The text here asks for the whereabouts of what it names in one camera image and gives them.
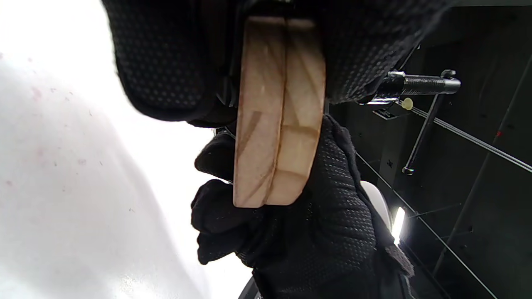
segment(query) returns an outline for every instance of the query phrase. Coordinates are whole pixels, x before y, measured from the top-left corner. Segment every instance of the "white surface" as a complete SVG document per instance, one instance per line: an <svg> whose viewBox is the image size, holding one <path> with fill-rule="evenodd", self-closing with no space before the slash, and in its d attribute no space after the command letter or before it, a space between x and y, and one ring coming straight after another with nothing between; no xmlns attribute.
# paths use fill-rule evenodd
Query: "white surface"
<svg viewBox="0 0 532 299"><path fill-rule="evenodd" d="M208 129L137 113L96 0L0 0L0 298L237 298L196 259Z"/></svg>
<svg viewBox="0 0 532 299"><path fill-rule="evenodd" d="M401 241L401 230L403 229L403 222L404 210L402 207L399 207L397 209L397 213L395 214L394 226L392 228L392 236L394 236L395 238L395 245L399 245L399 242Z"/></svg>
<svg viewBox="0 0 532 299"><path fill-rule="evenodd" d="M388 204L379 188L367 181L360 181L360 185L362 185L362 188L364 188L364 191L368 194L369 200L373 204L375 210L377 210L377 213L379 213L380 217L384 220L386 227L388 227L389 230L392 230L392 220L390 219Z"/></svg>

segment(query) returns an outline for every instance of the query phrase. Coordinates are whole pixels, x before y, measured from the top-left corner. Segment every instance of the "wood grain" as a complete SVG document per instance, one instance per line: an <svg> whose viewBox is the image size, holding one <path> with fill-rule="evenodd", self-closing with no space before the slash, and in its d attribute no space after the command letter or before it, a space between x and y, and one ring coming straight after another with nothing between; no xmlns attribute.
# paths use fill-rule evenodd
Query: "wood grain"
<svg viewBox="0 0 532 299"><path fill-rule="evenodd" d="M309 178L325 100L325 61L314 23L287 21L281 139L267 204L292 204Z"/></svg>
<svg viewBox="0 0 532 299"><path fill-rule="evenodd" d="M233 203L288 205L308 180L319 140L325 62L313 22L246 22Z"/></svg>
<svg viewBox="0 0 532 299"><path fill-rule="evenodd" d="M277 160L285 85L281 18L251 17L244 31L233 204L260 207Z"/></svg>

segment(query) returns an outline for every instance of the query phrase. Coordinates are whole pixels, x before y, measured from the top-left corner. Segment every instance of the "metal bar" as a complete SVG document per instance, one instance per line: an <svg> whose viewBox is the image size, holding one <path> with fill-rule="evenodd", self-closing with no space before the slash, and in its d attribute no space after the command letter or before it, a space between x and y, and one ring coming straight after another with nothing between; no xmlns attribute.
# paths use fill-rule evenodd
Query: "metal bar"
<svg viewBox="0 0 532 299"><path fill-rule="evenodd" d="M413 112L413 113L415 113L415 114L417 114L417 115L419 115L421 117L424 117L424 118L427 117L427 113L425 111L420 110L420 109L418 109L416 107L412 108L411 112ZM483 147L484 149L494 153L495 155L497 155L497 156L499 156L499 157L501 157L501 158L503 158L503 159L505 159L505 160L507 160L507 161L519 166L520 168L523 168L523 169L525 169L528 172L532 172L532 166L522 162L521 160L519 160L519 159L517 159L517 158L515 158L515 157L513 157L513 156L511 156L511 155L509 155L509 154L507 154L505 152L503 152L502 150L500 150L500 149L498 149L498 148L496 148L496 147L494 147L494 146L492 146L490 144L485 143L484 141L478 139L477 137L474 137L474 136L472 136L472 135L460 130L459 128L457 128L457 127L455 127L455 126L453 126L453 125L451 125L451 124L449 124L449 123L447 123L447 122L445 122L445 121L443 121L443 120L441 120L439 118L435 118L434 119L434 123L439 125L439 126L441 126L441 127L443 127L443 128L445 128L445 129L447 129L447 130L449 130L449 131L451 131L451 132L453 132L453 133L455 133L455 134L457 134L460 137L463 137L463 138L473 142L474 144L476 144L476 145L478 145L480 147Z"/></svg>
<svg viewBox="0 0 532 299"><path fill-rule="evenodd" d="M517 94L519 93L519 90L521 89L521 86L523 82L525 81L525 76L528 73L528 70L530 68L530 63L532 62L532 55L528 58L527 65L525 66L525 69L523 70L523 74L521 75L521 78L519 79L519 82L517 83L516 89L513 92L512 98L510 100L510 103L508 104L508 107L506 108L506 112L501 120L501 123L499 124L498 131L502 131L502 129L506 126L506 123L508 122L508 117L510 115L510 111L512 110L513 106L515 105ZM499 138L499 134L495 135L495 138L493 138L492 144L495 144ZM489 159L491 158L491 153L487 153L486 157L484 158L484 161L482 162L482 166L480 167L480 170L478 171L477 177L475 178L475 182L473 183L473 186L471 186L471 190L469 190L469 194L467 198L465 199L464 206L462 207L462 211L460 211L460 214L458 214L458 217L456 219L456 222L454 223L453 229L451 231L451 234L449 235L449 239L447 239L447 245L451 243L453 240L454 234L458 231L458 228L462 222L462 219L465 218L465 214L467 213L469 206L471 206L471 203L473 202L474 195L477 191L478 185L480 183L480 180L482 178L482 175L484 174L484 171L488 165ZM442 252L439 255L438 261L436 262L436 265L434 266L433 275L435 276L439 267L442 265L443 258L445 255L445 248L442 250Z"/></svg>
<svg viewBox="0 0 532 299"><path fill-rule="evenodd" d="M458 204L453 204L453 205L449 205L449 206L445 206L445 207L440 207L439 209L435 209L435 210L431 210L431 211L427 211L427 212L423 212L423 213L412 215L409 218L417 218L419 216L428 215L428 214L432 214L432 213L436 213L436 212L440 212L440 211L445 211L447 209L451 209L453 207L457 207L457 206L461 206L461 205L462 205L462 203L458 203Z"/></svg>
<svg viewBox="0 0 532 299"><path fill-rule="evenodd" d="M416 211L406 202L406 200L404 200L404 198L399 195L399 193L397 193L397 191L392 188L392 186L373 168L371 167L370 164L368 164L366 162L366 160L364 160L364 158L358 153L356 152L356 155L357 157L360 158L360 160L362 160L362 162L364 162L364 164L366 164L369 169L371 169L371 171L373 171L377 177L379 177L379 179L381 179L385 184L386 186L388 186L388 188L390 188L392 190L392 192L404 203L404 205L412 212L412 213L416 213ZM471 269L464 263L464 261L462 261L460 259L460 257L458 257L458 255L445 243L445 241L442 240L442 238L440 238L440 236L432 229L432 227L430 227L429 224L427 224L424 219L422 217L418 217L419 221L421 221L421 223L423 223L429 230L430 232L443 244L443 246L445 246L445 248L447 248L447 250L449 250L449 252L460 262L460 264L462 264L462 266L464 266L464 268L480 283L480 285L482 285L482 287L494 298L494 299L497 299L497 296L495 296L495 294L493 294L493 292L480 280L480 278L478 278L478 276L476 276L473 271L471 271Z"/></svg>
<svg viewBox="0 0 532 299"><path fill-rule="evenodd" d="M461 0L454 6L530 6L531 0Z"/></svg>
<svg viewBox="0 0 532 299"><path fill-rule="evenodd" d="M429 280L431 280L439 288L439 290L443 293L445 298L452 299L451 296L449 296L449 293L447 293L447 291L439 283L439 281L434 276L432 276L432 273L430 273L427 267L423 264L422 260L415 254L414 250L412 250L412 248L410 248L410 246L408 246L408 244L406 243L403 243L402 246L404 246L408 250L408 253L411 254L415 258L418 264L420 264L421 271L423 271L423 273L429 278Z"/></svg>
<svg viewBox="0 0 532 299"><path fill-rule="evenodd" d="M412 148L412 152L410 153L410 157L408 157L408 161L402 169L402 172L408 176L414 174L414 163L418 158L419 149L421 149L421 147L423 146L425 137L427 137L427 134L429 134L430 129L434 123L434 118L436 118L436 113L438 113L438 110L442 105L442 97L443 96L440 95L434 96L434 100L430 105L430 109L427 117L425 118L425 122L423 122L423 126L421 126L421 130L418 134L418 138L415 140L414 147Z"/></svg>

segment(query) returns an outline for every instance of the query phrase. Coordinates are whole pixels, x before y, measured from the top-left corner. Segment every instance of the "mesh glove fabric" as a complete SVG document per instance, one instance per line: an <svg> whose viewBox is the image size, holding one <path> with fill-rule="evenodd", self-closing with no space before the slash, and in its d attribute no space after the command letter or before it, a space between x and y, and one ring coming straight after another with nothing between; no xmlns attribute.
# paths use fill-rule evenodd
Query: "mesh glove fabric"
<svg viewBox="0 0 532 299"><path fill-rule="evenodd" d="M217 135L196 167L232 179L234 140ZM240 209L232 185L211 180L192 202L200 231L198 259L207 264L235 252L252 267L264 298L381 298L380 284L412 265L360 185L350 136L325 116L314 165L290 206Z"/></svg>
<svg viewBox="0 0 532 299"><path fill-rule="evenodd" d="M333 104L371 94L379 78L434 26L451 0L294 0L312 6ZM190 3L103 0L118 74L132 104L162 120L219 127L236 118L216 98L220 74Z"/></svg>

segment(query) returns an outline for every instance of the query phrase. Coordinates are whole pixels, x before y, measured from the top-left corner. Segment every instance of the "bright light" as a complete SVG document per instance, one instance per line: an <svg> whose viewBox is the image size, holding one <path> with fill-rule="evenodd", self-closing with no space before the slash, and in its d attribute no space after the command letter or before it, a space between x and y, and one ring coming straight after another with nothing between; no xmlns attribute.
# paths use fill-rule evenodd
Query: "bright light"
<svg viewBox="0 0 532 299"><path fill-rule="evenodd" d="M392 236L395 238L394 244L399 245L401 229L403 228L404 210L402 207L397 209L395 214L394 225L392 226Z"/></svg>

